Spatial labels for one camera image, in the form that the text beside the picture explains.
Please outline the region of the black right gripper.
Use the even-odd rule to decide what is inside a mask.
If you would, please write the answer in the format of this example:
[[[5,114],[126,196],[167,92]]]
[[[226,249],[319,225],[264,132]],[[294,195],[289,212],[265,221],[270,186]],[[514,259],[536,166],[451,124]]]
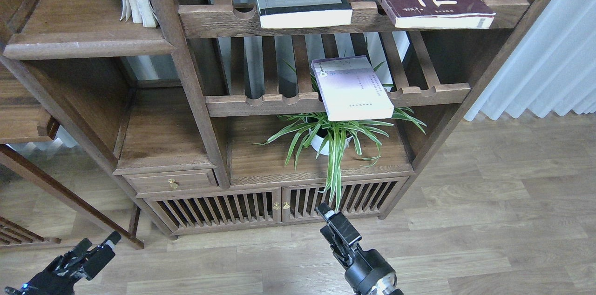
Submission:
[[[341,212],[322,202],[315,208],[326,225],[320,229],[333,255],[345,269],[345,279],[357,295],[396,295],[396,273],[377,250],[364,251],[360,233]]]

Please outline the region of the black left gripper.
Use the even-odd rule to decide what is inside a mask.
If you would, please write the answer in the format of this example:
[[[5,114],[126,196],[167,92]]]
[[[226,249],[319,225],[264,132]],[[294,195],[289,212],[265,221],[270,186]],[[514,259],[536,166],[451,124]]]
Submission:
[[[92,242],[84,238],[65,255],[56,257],[20,289],[5,287],[4,292],[7,295],[74,295],[74,285],[82,276],[92,280],[115,257],[114,248],[121,238],[121,234],[114,231],[91,251],[88,249]]]

